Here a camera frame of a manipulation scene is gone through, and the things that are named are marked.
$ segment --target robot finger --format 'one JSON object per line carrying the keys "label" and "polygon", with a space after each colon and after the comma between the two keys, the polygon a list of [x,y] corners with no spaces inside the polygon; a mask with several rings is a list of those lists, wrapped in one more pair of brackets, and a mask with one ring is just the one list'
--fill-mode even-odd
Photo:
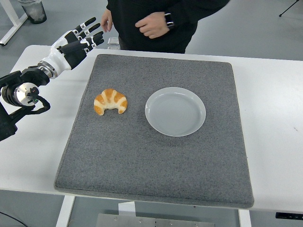
{"label": "robot finger", "polygon": [[87,20],[86,22],[78,25],[72,32],[75,34],[75,35],[78,35],[82,30],[84,30],[88,25],[90,25],[91,23],[93,23],[94,21],[96,21],[96,18],[93,17],[89,20]]}
{"label": "robot finger", "polygon": [[88,53],[92,49],[96,48],[98,45],[100,45],[101,43],[104,42],[103,32],[101,31],[101,32],[95,34],[94,36],[91,36],[85,40],[86,40],[86,42],[89,43],[88,47],[84,48],[85,52]]}
{"label": "robot finger", "polygon": [[89,46],[89,42],[87,42],[85,39],[81,41],[75,41],[69,44],[66,44],[64,46],[60,46],[57,48],[57,50],[60,53],[63,53],[64,55],[70,54],[70,53],[75,53],[79,50],[86,49]]}
{"label": "robot finger", "polygon": [[95,24],[93,27],[81,32],[78,36],[77,36],[77,39],[78,40],[81,40],[81,39],[84,39],[86,36],[88,36],[92,31],[96,30],[98,27],[100,27],[101,24],[98,23],[98,24]]}

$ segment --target pastry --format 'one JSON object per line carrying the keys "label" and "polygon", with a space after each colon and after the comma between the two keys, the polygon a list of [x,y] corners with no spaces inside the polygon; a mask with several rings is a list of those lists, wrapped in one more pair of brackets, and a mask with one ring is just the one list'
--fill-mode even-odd
{"label": "pastry", "polygon": [[99,115],[103,115],[106,109],[118,109],[118,113],[122,114],[126,108],[127,99],[125,95],[112,88],[105,89],[94,100],[94,109]]}

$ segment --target watch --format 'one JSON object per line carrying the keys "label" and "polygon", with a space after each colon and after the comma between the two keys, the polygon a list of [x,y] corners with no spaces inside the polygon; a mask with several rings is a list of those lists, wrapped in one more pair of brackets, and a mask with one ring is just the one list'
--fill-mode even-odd
{"label": "watch", "polygon": [[166,26],[172,30],[175,27],[175,23],[172,19],[171,13],[164,13],[165,21],[166,21]]}

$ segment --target white table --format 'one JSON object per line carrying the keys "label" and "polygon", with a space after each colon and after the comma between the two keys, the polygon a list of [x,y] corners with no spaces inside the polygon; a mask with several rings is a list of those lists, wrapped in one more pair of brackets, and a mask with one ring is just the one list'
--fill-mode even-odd
{"label": "white table", "polygon": [[[36,65],[49,48],[29,46],[12,71]],[[48,112],[24,117],[16,134],[0,142],[0,189],[63,194],[53,188],[55,174],[94,60],[103,53],[231,63],[255,198],[251,210],[303,211],[302,61],[95,49],[39,88],[51,104]],[[0,100],[9,113],[16,109]]]}

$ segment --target gray floor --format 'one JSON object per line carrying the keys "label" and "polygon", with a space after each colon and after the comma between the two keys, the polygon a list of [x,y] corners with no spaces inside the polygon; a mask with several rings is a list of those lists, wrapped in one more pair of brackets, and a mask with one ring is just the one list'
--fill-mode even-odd
{"label": "gray floor", "polygon": [[[26,21],[6,46],[0,46],[0,77],[8,74],[21,53],[29,45],[52,45],[64,32],[95,16],[100,21],[105,0],[43,1],[47,21],[33,25]],[[199,22],[186,53],[252,58],[271,58],[303,61],[303,1],[297,2],[282,17],[278,15],[295,0],[231,0],[220,12]],[[24,12],[17,0],[11,0],[21,16]],[[0,38],[12,24],[0,6]],[[107,49],[109,37],[117,37],[116,30],[104,35]],[[31,227],[53,227],[63,197],[27,192],[0,191],[0,211],[21,219]],[[98,213],[117,213],[116,200],[77,198],[71,214],[71,227],[95,226]],[[216,226],[239,226],[235,210],[209,209],[169,204],[136,204],[144,217],[216,220]],[[275,212],[251,212],[253,227],[302,226],[302,221],[277,220]],[[0,216],[0,227],[21,226]]]}

